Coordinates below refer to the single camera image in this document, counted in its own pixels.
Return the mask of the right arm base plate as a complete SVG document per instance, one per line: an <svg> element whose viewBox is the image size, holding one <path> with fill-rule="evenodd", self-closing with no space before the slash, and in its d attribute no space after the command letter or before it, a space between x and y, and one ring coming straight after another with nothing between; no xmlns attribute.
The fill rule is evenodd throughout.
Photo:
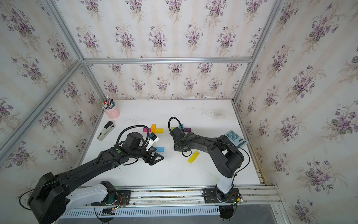
<svg viewBox="0 0 358 224"><path fill-rule="evenodd" d="M201 190L204 202L212 203L242 203L243 199L238 188L232 188L228 193L222 193L218 188L203 188Z"/></svg>

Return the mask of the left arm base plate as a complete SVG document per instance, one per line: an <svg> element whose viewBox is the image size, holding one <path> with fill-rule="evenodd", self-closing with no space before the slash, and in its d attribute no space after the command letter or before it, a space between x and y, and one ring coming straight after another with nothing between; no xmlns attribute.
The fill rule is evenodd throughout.
<svg viewBox="0 0 358 224"><path fill-rule="evenodd" d="M109 193L103 201L91 203L91 206L119 206L129 205L131 190L117 190L116 193Z"/></svg>

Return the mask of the lemon yellow block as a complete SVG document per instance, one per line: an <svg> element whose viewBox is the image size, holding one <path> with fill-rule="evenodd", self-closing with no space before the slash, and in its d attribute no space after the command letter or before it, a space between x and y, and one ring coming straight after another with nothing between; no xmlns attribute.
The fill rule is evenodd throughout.
<svg viewBox="0 0 358 224"><path fill-rule="evenodd" d="M196 159L197 159L197 157L199 156L199 152L198 151L195 151L190 157L189 157L189 159L188 159L188 162L190 163L190 164L192 164Z"/></svg>

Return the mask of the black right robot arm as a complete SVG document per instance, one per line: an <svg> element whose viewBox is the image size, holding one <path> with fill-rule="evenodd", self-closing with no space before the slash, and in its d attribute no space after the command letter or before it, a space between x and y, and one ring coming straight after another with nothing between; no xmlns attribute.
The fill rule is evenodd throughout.
<svg viewBox="0 0 358 224"><path fill-rule="evenodd" d="M245 161L239 148L225 135L209 138L192 132L186 133L177 127L169 131L175 151L184 153L194 149L210 155L221 175L216 187L220 193L228 194L233 187L236 172Z"/></svg>

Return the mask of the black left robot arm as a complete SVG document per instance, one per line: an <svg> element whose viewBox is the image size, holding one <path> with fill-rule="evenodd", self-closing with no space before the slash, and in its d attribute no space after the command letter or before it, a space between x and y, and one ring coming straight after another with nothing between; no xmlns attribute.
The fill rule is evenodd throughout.
<svg viewBox="0 0 358 224"><path fill-rule="evenodd" d="M125 165L130 158L142 158L150 166L164 157L151 150L158 142L157 135L151 133L143 138L138 132L129 133L124 141L101 151L95 159L75 169L54 175L44 174L36 187L29 190L28 209L40 224L52 224L65 212L89 203L104 203L108 194L116 189L109 181L103 181L93 188L81 189L80 186L94 177Z"/></svg>

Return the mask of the light blue wooden block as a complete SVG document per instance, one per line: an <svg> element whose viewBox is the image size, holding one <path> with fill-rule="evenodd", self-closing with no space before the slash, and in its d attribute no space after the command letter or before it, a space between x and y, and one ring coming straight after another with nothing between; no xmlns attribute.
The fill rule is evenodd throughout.
<svg viewBox="0 0 358 224"><path fill-rule="evenodd" d="M164 147L156 147L156 152L165 152Z"/></svg>

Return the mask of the orange-yellow wooden block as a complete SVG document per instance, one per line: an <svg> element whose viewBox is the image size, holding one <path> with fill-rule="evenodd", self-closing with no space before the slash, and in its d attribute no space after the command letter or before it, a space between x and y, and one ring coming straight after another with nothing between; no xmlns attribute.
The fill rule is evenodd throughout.
<svg viewBox="0 0 358 224"><path fill-rule="evenodd" d="M156 125L155 124L152 124L151 126L151 133L156 133Z"/></svg>

